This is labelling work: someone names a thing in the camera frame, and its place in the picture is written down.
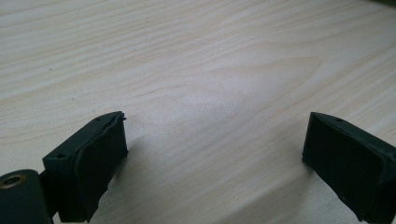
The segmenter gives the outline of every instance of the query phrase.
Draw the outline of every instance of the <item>screw hole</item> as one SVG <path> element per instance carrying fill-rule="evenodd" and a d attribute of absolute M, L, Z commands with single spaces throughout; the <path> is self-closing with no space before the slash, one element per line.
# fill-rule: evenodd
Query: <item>screw hole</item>
<path fill-rule="evenodd" d="M 0 182 L 0 189 L 9 189 L 19 185 L 24 179 L 25 175 L 12 175 Z"/>
<path fill-rule="evenodd" d="M 59 158 L 59 159 L 65 158 L 65 157 L 66 157 L 66 155 L 64 155 L 63 153 L 59 153 L 59 154 L 58 154 L 58 158 Z"/>

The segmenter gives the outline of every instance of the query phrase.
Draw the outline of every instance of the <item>black plastic part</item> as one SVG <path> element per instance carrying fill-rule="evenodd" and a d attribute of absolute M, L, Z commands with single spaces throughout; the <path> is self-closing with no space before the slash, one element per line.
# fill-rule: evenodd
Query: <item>black plastic part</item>
<path fill-rule="evenodd" d="M 19 170 L 1 176 L 0 199 L 0 223 L 52 223 L 38 173 L 34 170 Z"/>
<path fill-rule="evenodd" d="M 44 157 L 41 178 L 49 213 L 58 211 L 62 222 L 92 218 L 128 153 L 123 120 L 122 112 L 98 117 Z"/>
<path fill-rule="evenodd" d="M 345 120 L 311 113 L 303 161 L 358 217 L 391 223 L 396 213 L 396 148 Z"/>

